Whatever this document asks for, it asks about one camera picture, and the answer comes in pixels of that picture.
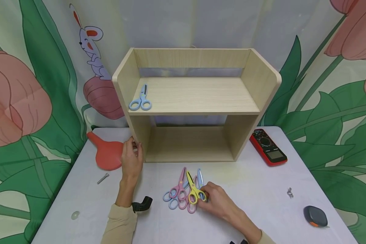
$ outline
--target small metal clip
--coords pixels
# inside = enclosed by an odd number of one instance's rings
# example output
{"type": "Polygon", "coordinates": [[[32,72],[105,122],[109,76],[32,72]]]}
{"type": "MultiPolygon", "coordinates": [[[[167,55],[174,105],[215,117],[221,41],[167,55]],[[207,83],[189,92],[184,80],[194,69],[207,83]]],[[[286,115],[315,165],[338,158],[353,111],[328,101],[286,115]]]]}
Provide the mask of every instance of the small metal clip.
{"type": "Polygon", "coordinates": [[[291,187],[287,190],[287,194],[289,195],[290,198],[293,198],[293,193],[291,192],[291,187]]]}

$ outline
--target tulip stem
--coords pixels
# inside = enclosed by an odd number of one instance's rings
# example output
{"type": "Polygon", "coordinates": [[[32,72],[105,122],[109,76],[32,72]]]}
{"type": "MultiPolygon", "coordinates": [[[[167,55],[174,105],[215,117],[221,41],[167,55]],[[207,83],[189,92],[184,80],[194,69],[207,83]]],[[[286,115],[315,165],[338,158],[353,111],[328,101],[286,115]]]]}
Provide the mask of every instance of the tulip stem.
{"type": "Polygon", "coordinates": [[[0,205],[0,215],[11,216],[14,218],[21,218],[30,220],[30,213],[16,208],[10,208],[0,205]]]}
{"type": "Polygon", "coordinates": [[[22,144],[24,146],[24,149],[27,152],[27,155],[30,159],[34,161],[34,165],[36,167],[37,175],[39,182],[41,183],[43,189],[45,190],[47,196],[50,198],[50,200],[54,201],[54,195],[52,190],[49,187],[49,184],[47,183],[45,172],[42,167],[42,161],[40,158],[37,158],[37,154],[34,151],[34,148],[32,147],[32,143],[35,143],[30,136],[23,136],[21,138],[22,144]]]}
{"type": "Polygon", "coordinates": [[[309,88],[307,93],[304,95],[304,98],[301,100],[299,105],[296,108],[296,111],[301,111],[301,109],[304,107],[306,102],[309,100],[309,98],[313,95],[313,93],[319,88],[319,86],[324,82],[325,79],[334,71],[334,69],[340,64],[340,62],[343,60],[343,56],[339,55],[335,58],[334,61],[324,70],[324,72],[320,75],[319,78],[314,82],[314,84],[309,88]]]}
{"type": "Polygon", "coordinates": [[[343,111],[339,111],[339,112],[334,113],[332,115],[327,115],[327,116],[321,117],[317,120],[312,120],[309,123],[306,123],[304,125],[298,126],[297,128],[292,129],[291,131],[286,133],[286,135],[289,135],[291,133],[295,133],[296,131],[299,131],[300,129],[304,129],[304,128],[306,128],[308,126],[311,126],[311,125],[314,125],[314,124],[318,124],[318,123],[321,123],[321,122],[324,122],[324,121],[327,121],[327,120],[332,120],[332,119],[335,119],[335,118],[339,118],[339,117],[342,117],[342,116],[345,116],[345,115],[352,115],[352,114],[355,114],[355,113],[360,113],[360,112],[363,112],[363,111],[366,111],[366,105],[358,106],[356,108],[346,109],[346,110],[343,110],[343,111]]]}
{"type": "Polygon", "coordinates": [[[83,141],[86,142],[87,138],[86,138],[86,121],[85,121],[85,116],[84,116],[84,112],[85,110],[87,110],[88,108],[92,108],[92,106],[90,104],[86,104],[81,108],[81,115],[83,116],[83,124],[84,124],[84,128],[83,131],[81,132],[81,136],[83,137],[83,141]]]}
{"type": "Polygon", "coordinates": [[[328,43],[329,39],[332,37],[332,35],[335,33],[335,31],[339,28],[339,26],[343,23],[343,21],[345,20],[346,17],[347,17],[347,15],[343,15],[343,17],[339,20],[339,22],[335,25],[335,27],[332,28],[332,30],[327,35],[327,37],[324,39],[324,41],[316,49],[316,51],[314,52],[314,54],[311,56],[311,58],[309,59],[309,61],[304,66],[304,68],[301,71],[301,73],[298,75],[298,77],[294,81],[293,87],[294,87],[294,85],[296,85],[296,83],[298,84],[298,83],[300,83],[302,81],[302,78],[303,78],[304,74],[306,73],[307,69],[309,69],[309,67],[311,66],[311,64],[313,63],[313,61],[316,59],[316,57],[319,56],[319,54],[321,53],[321,50],[325,47],[325,45],[328,43]]]}

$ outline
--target beige sleeve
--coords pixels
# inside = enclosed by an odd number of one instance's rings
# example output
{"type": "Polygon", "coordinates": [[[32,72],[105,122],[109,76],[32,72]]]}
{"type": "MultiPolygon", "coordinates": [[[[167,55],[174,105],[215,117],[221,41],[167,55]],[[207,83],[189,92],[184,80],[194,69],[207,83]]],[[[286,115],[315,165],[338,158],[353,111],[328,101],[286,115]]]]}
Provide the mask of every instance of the beige sleeve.
{"type": "Polygon", "coordinates": [[[113,204],[100,244],[131,244],[136,224],[137,214],[131,206],[124,208],[113,204]]]}
{"type": "Polygon", "coordinates": [[[262,230],[262,238],[258,244],[275,244],[275,242],[262,230]]]}

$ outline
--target fabric backdrop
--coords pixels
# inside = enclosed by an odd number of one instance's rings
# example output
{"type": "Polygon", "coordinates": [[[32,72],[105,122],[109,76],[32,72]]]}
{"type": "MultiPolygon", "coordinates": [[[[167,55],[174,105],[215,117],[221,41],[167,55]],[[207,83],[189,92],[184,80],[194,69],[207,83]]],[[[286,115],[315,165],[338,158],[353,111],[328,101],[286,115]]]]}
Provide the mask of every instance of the fabric backdrop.
{"type": "Polygon", "coordinates": [[[260,125],[366,244],[366,0],[0,0],[0,244],[31,243],[87,131],[127,126],[110,79],[129,47],[257,49],[283,79],[260,125]]]}

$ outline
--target white table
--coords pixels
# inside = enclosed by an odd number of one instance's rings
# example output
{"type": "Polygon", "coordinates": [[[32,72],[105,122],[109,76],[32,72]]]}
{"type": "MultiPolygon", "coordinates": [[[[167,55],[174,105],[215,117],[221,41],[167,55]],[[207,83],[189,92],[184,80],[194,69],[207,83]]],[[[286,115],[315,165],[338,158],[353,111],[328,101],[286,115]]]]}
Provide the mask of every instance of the white table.
{"type": "MultiPolygon", "coordinates": [[[[133,243],[240,243],[243,236],[223,221],[201,210],[170,210],[163,194],[177,184],[183,166],[194,175],[202,169],[204,182],[221,185],[235,203],[259,228],[278,244],[342,243],[356,244],[347,226],[335,211],[303,161],[280,128],[265,131],[288,156],[288,162],[268,167],[250,142],[235,163],[162,163],[144,164],[142,179],[134,201],[153,198],[148,211],[139,213],[133,243]],[[292,188],[294,198],[287,195],[292,188]],[[317,206],[327,215],[330,228],[315,228],[304,219],[303,208],[317,206]]],[[[97,128],[94,133],[106,141],[125,141],[128,128],[97,128]]],[[[87,141],[69,173],[56,200],[47,213],[33,244],[98,244],[103,235],[111,204],[119,190],[122,170],[110,172],[101,184],[96,182],[105,172],[95,163],[96,148],[87,141]],[[76,220],[71,219],[80,211],[76,220]]]]}

